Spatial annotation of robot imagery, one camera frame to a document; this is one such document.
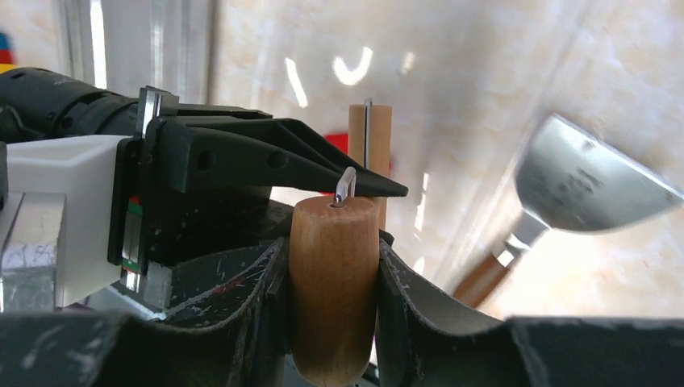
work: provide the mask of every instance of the metal pin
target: metal pin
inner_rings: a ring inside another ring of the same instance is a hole
[[[364,168],[369,168],[370,163],[370,108],[373,100],[366,98],[364,102]]]
[[[357,188],[357,171],[353,167],[347,167],[337,182],[335,189],[335,198],[332,200],[332,206],[335,208],[344,207],[344,201],[347,198],[353,198]]]

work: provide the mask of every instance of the wooden handle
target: wooden handle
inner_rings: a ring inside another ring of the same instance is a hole
[[[349,107],[349,157],[363,165],[364,161],[364,117],[363,105]],[[390,140],[392,132],[392,106],[372,105],[370,108],[370,159],[368,169],[384,176],[390,176]],[[377,198],[379,225],[385,230],[387,198]]]
[[[475,309],[496,289],[503,281],[511,265],[504,266],[497,256],[489,254],[453,291],[453,297],[461,303]]]
[[[368,367],[377,310],[377,207],[330,197],[298,203],[290,233],[290,349],[314,385],[346,386]]]

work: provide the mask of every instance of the wooden cylinder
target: wooden cylinder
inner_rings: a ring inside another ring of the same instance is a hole
[[[364,162],[364,105],[349,107],[349,157],[363,165]],[[370,158],[367,169],[390,176],[390,140],[392,132],[392,106],[372,105],[370,108]],[[379,225],[385,230],[387,198],[377,198]]]
[[[453,297],[476,309],[494,292],[510,270],[510,266],[501,264],[496,255],[489,254],[458,284]]]
[[[290,350],[319,386],[346,386],[368,367],[377,310],[377,207],[364,198],[301,201],[290,233]]]

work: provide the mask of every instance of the white plastic block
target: white plastic block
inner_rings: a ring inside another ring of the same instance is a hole
[[[116,146],[125,138],[87,135],[7,146],[10,192],[66,195],[65,254],[57,262],[55,289],[56,299],[62,300],[58,306],[77,302],[120,277],[120,267],[109,264],[106,253]]]

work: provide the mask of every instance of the screw hole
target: screw hole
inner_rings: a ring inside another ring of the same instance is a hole
[[[269,155],[266,164],[273,169],[280,169],[287,165],[287,155],[282,151],[275,151]]]
[[[73,125],[73,119],[71,117],[67,117],[62,120],[62,127],[64,129],[69,129]]]
[[[214,165],[214,154],[209,151],[202,151],[197,158],[197,169],[207,171]]]

